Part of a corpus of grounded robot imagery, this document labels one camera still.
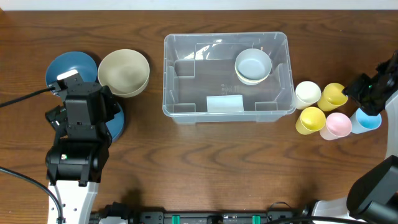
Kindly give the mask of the light blue cup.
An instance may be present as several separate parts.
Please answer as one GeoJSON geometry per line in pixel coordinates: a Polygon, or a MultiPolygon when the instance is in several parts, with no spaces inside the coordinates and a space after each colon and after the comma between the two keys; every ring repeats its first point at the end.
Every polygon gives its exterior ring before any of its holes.
{"type": "Polygon", "coordinates": [[[379,128],[382,123],[382,116],[380,114],[370,116],[363,112],[361,108],[358,108],[350,117],[350,121],[352,124],[351,132],[361,134],[379,128]]]}

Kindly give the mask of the white cup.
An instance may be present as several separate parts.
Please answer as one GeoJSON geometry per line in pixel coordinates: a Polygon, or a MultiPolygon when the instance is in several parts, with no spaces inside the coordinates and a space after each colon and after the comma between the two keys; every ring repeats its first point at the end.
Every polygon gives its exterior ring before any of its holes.
{"type": "Polygon", "coordinates": [[[298,110],[303,110],[316,103],[320,97],[320,87],[314,82],[304,81],[295,89],[294,105],[298,110]]]}

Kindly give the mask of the grey bowl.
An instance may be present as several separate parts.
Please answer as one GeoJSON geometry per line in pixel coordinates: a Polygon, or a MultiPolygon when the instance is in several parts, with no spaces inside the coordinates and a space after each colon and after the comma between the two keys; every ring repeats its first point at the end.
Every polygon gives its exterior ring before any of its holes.
{"type": "Polygon", "coordinates": [[[260,49],[246,49],[236,57],[235,67],[247,64],[263,64],[272,67],[271,58],[260,49]]]}

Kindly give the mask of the white bowl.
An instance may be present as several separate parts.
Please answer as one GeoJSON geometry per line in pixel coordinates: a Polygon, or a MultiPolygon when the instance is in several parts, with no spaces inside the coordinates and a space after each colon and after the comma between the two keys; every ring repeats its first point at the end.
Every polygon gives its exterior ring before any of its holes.
{"type": "Polygon", "coordinates": [[[263,82],[266,78],[267,77],[264,77],[264,78],[259,79],[259,80],[249,80],[249,79],[247,79],[245,77],[238,76],[238,79],[242,83],[244,83],[245,85],[257,85],[257,84],[260,84],[261,82],[263,82]]]}

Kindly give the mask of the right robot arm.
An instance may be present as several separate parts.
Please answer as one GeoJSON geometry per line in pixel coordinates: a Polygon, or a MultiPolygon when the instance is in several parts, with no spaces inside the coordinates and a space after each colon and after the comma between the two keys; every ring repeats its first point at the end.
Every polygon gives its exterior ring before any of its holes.
{"type": "Polygon", "coordinates": [[[360,177],[347,197],[317,201],[303,210],[302,223],[397,223],[397,54],[380,63],[373,77],[361,74],[342,93],[366,115],[386,111],[386,158],[360,177]]]}

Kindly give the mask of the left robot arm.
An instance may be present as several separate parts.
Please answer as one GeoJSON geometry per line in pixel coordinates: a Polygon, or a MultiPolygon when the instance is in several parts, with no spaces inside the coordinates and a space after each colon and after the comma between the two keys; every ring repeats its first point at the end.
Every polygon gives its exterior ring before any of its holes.
{"type": "Polygon", "coordinates": [[[49,84],[62,104],[45,113],[55,130],[45,163],[48,223],[88,223],[113,137],[107,122],[121,112],[108,86],[85,82],[76,70],[49,84]]]}

